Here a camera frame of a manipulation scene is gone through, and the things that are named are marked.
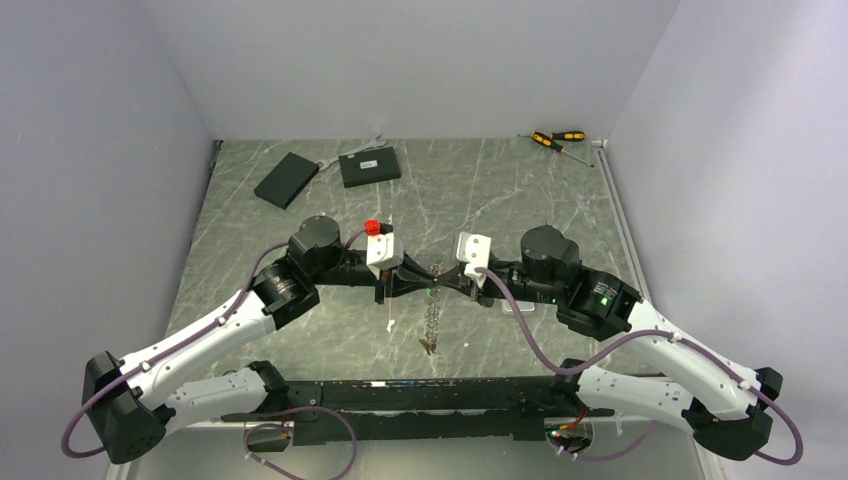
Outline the large metal keyring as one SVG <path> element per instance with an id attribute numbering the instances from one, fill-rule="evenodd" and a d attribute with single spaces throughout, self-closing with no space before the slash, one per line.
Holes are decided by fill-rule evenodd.
<path id="1" fill-rule="evenodd" d="M 426 291 L 428 303 L 424 316 L 424 333 L 419 339 L 419 343 L 428 356 L 434 355 L 437 350 L 438 329 L 441 318 L 440 293 L 441 290 L 438 283 L 429 287 Z"/>

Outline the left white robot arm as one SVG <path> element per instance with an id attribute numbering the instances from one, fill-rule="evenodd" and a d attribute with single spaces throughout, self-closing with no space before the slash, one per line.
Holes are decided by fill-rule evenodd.
<path id="1" fill-rule="evenodd" d="M 267 266 L 254 261 L 241 288 L 206 316 L 135 353 L 118 358 L 104 351 L 91 358 L 73 420 L 91 422 L 101 442 L 92 452 L 124 464 L 197 422 L 284 415 L 289 386 L 268 361 L 206 381 L 191 378 L 306 314 L 320 302 L 320 285 L 368 287 L 378 303 L 436 285 L 435 274 L 405 254 L 392 226 L 369 220 L 360 232 L 368 239 L 364 250 L 342 241 L 334 219 L 310 217 L 288 240 L 260 255 L 282 250 L 282 257 Z"/>

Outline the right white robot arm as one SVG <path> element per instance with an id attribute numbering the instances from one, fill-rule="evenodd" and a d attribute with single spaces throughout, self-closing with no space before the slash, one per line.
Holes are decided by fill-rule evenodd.
<path id="1" fill-rule="evenodd" d="M 555 373 L 557 411 L 612 409 L 674 426 L 726 459 L 764 458 L 782 375 L 751 369 L 675 326 L 618 277 L 583 265 L 578 245 L 551 225 L 528 230 L 521 258 L 501 261 L 490 238 L 461 233 L 457 266 L 439 285 L 480 304 L 505 300 L 534 356 Z M 587 360 L 555 364 L 541 350 L 519 302 L 556 307 L 569 330 L 608 345 Z"/>

